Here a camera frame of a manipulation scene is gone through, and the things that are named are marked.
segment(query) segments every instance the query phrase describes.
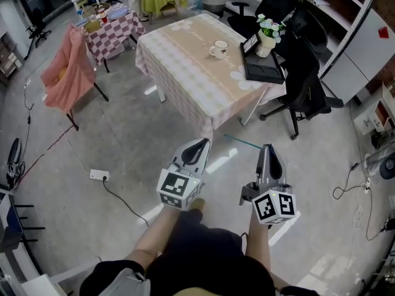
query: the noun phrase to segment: checkered tablecloth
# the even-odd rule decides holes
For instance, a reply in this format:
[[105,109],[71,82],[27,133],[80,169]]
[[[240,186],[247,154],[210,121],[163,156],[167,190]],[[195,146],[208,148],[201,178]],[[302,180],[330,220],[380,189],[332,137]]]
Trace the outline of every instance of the checkered tablecloth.
[[[125,7],[123,4],[116,4],[109,10]],[[138,19],[137,13],[133,10],[126,16],[103,24],[100,30],[93,33],[86,33],[86,43],[89,51],[92,53],[94,60],[98,65],[108,58],[112,51],[126,40],[131,33],[134,32],[138,36],[145,34],[143,24]]]
[[[229,45],[218,60],[209,54],[216,40]],[[213,131],[263,95],[286,94],[284,84],[245,78],[241,35],[207,14],[182,20],[140,37],[136,66],[149,75],[199,137],[212,140]],[[268,91],[278,87],[279,91]]]

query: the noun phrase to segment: black tray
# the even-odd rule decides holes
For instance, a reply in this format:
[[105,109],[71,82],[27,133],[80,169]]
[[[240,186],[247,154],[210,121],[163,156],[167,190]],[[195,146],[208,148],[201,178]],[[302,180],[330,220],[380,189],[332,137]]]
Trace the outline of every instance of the black tray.
[[245,47],[243,46],[247,42],[249,42],[249,39],[244,43],[240,43],[246,79],[283,84],[285,81],[284,73],[273,51],[271,51],[266,58],[261,58],[254,52],[259,43],[256,43],[253,47],[249,48],[247,52],[244,52]]

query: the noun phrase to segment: white mug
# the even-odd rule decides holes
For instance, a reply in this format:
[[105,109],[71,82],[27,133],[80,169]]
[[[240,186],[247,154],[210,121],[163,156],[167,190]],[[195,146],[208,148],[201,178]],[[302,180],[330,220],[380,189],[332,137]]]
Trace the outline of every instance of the white mug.
[[216,41],[214,46],[210,47],[210,55],[217,59],[224,59],[227,55],[228,43],[225,41]]

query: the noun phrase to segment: vase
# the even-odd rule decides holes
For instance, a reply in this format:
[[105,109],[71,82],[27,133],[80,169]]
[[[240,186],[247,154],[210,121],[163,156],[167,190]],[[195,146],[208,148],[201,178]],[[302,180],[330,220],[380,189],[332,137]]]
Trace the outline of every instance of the vase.
[[260,39],[260,44],[256,47],[255,53],[262,58],[266,58],[269,56],[270,51],[276,47],[276,41],[274,38],[264,35],[264,32],[261,30],[258,32],[258,36]]

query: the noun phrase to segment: mug handle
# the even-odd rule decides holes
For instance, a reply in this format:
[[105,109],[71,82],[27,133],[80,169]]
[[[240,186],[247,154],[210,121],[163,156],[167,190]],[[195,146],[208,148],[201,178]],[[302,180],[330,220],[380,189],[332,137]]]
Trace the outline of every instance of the mug handle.
[[211,47],[210,47],[210,50],[209,50],[209,53],[210,53],[211,56],[215,56],[214,50],[215,50],[215,46],[211,46]]

